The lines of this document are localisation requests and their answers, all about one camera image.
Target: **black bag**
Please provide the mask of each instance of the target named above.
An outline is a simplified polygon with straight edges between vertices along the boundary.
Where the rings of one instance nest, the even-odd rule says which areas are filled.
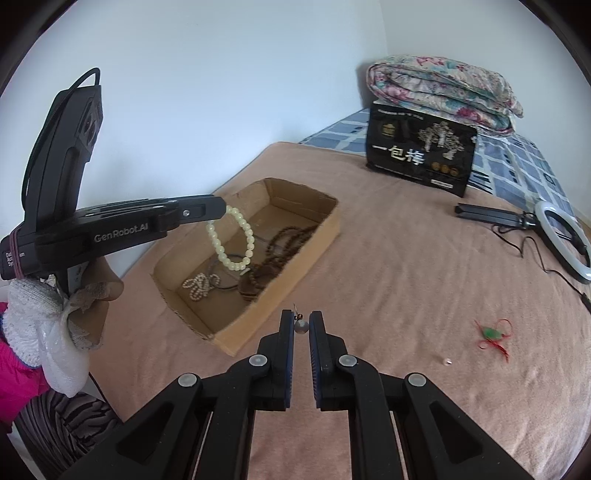
[[[367,166],[463,197],[476,134],[467,125],[374,102],[366,140]]]

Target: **white bead bracelet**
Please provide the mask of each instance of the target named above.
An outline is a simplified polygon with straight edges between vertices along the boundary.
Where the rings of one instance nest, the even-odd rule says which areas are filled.
[[[217,259],[222,262],[223,266],[226,267],[228,270],[244,270],[246,266],[251,262],[252,251],[255,249],[255,238],[252,235],[251,226],[242,216],[240,211],[237,208],[230,207],[229,205],[226,206],[226,213],[230,213],[238,222],[238,225],[242,227],[244,230],[244,235],[246,235],[246,253],[244,253],[244,258],[241,262],[233,262],[231,261],[225,253],[224,247],[220,242],[219,238],[217,237],[216,229],[213,226],[213,220],[210,220],[207,225],[207,233],[209,234],[209,238],[212,240],[212,245],[216,249]]]

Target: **rubber band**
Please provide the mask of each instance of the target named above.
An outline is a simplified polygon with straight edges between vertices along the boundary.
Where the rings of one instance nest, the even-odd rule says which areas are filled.
[[[23,273],[22,273],[21,257],[19,256],[18,241],[17,241],[17,235],[18,235],[19,230],[22,227],[22,224],[23,224],[23,222],[21,222],[19,225],[17,225],[17,227],[12,232],[10,232],[10,237],[9,237],[10,255],[12,257],[12,267],[14,269],[14,276],[18,280],[22,280],[23,278],[25,278],[25,275],[23,275]]]

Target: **bed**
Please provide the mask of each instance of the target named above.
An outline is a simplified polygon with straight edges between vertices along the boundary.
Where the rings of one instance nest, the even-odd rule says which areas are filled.
[[[338,198],[342,232],[237,358],[276,330],[282,308],[322,310],[351,354],[390,375],[423,372],[534,478],[559,479],[591,416],[591,322],[570,288],[541,270],[531,248],[522,259],[486,225],[456,218],[454,195],[369,171],[359,155],[274,144],[217,193],[269,176]],[[478,188],[464,201],[521,209]],[[123,420],[178,375],[207,377],[236,361],[192,333],[150,276],[192,228],[204,227],[179,227],[132,267],[92,353],[91,372]],[[548,267],[560,269],[539,244]],[[514,325],[508,363],[477,346],[475,320],[492,326],[500,318]],[[249,478],[350,478],[346,413],[315,409],[304,336],[295,339],[291,405],[257,414]]]
[[[360,110],[300,143],[365,156],[369,109]],[[476,137],[474,163],[468,185],[507,200],[521,210],[533,211],[539,200],[573,215],[560,182],[535,143],[510,137]]]

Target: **cardboard box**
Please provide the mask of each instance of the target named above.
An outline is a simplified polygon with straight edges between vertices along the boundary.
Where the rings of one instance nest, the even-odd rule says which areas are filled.
[[[217,261],[205,223],[195,224],[156,264],[152,277],[168,306],[196,334],[234,356],[337,237],[340,215],[335,198],[280,179],[257,181],[225,200],[238,208],[251,225],[256,239],[253,264],[265,258],[269,240],[282,228],[318,225],[282,272],[252,302],[244,300],[236,289],[215,289],[206,298],[193,301],[189,289],[182,287],[186,279],[205,273],[211,265],[220,275],[221,286],[238,281],[238,272],[228,271]],[[215,227],[226,253],[243,256],[246,239],[236,220],[225,215],[215,222]]]
[[[369,114],[367,166],[463,197],[476,135],[474,127],[376,100]]]

